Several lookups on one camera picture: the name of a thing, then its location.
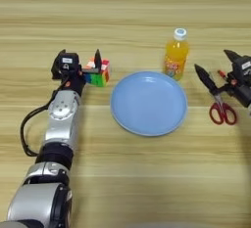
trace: wood grain surface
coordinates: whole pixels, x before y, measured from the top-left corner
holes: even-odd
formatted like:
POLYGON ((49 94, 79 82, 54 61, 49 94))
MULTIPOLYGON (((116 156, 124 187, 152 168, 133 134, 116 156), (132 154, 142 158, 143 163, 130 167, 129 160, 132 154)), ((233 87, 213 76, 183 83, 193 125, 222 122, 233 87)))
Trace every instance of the wood grain surface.
MULTIPOLYGON (((0 219, 34 159, 23 153, 25 115, 58 85, 59 51, 86 63, 99 48, 112 63, 106 88, 88 86, 72 169, 75 228, 251 227, 251 119, 234 99, 235 126, 209 119, 213 100, 194 64, 230 70, 223 49, 251 55, 251 0, 0 0, 0 219), (180 82, 189 111, 176 132, 144 138, 110 114, 116 83, 137 70, 161 70, 166 42, 186 27, 191 52, 180 82)), ((47 115, 30 122, 39 149, 47 115)))

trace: plastic bottle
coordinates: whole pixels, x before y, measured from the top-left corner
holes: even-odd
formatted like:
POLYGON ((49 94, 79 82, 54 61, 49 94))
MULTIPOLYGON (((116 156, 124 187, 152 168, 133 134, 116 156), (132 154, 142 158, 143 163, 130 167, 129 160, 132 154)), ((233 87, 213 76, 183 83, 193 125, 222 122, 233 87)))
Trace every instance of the plastic bottle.
POLYGON ((177 28, 174 39, 167 44, 164 73, 175 80, 183 76, 186 57, 189 52, 189 45, 186 39, 186 30, 177 28))

